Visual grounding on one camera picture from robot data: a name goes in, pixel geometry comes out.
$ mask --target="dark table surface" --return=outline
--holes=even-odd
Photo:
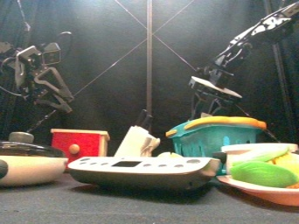
[[[103,188],[68,173],[46,185],[0,188],[1,223],[299,223],[280,206],[216,179],[192,192]]]

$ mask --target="display screen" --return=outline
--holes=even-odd
[[[120,161],[112,166],[120,166],[120,167],[135,167],[140,164],[140,161]]]

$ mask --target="metal pole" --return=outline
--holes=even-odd
[[[265,14],[273,12],[269,0],[264,0],[265,6]],[[285,113],[285,120],[287,120],[287,127],[289,128],[289,137],[292,142],[295,143],[297,140],[296,137],[296,127],[295,127],[295,113],[292,110],[292,103],[289,98],[289,91],[287,89],[287,80],[285,80],[285,70],[283,66],[283,59],[281,59],[281,51],[279,44],[272,45],[273,54],[275,54],[275,66],[277,71],[277,79],[280,83],[281,95],[283,95],[283,103],[284,103],[284,113]]]
[[[147,91],[145,110],[152,114],[153,3],[147,0]]]

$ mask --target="white plate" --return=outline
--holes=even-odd
[[[244,193],[256,196],[263,200],[268,200],[280,205],[299,207],[299,189],[253,185],[232,179],[229,175],[217,176],[217,179],[221,183],[236,187]]]

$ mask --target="white lid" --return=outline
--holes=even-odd
[[[253,149],[288,147],[291,152],[297,151],[297,144],[295,143],[243,143],[232,144],[220,147],[223,152],[227,151],[251,151]]]

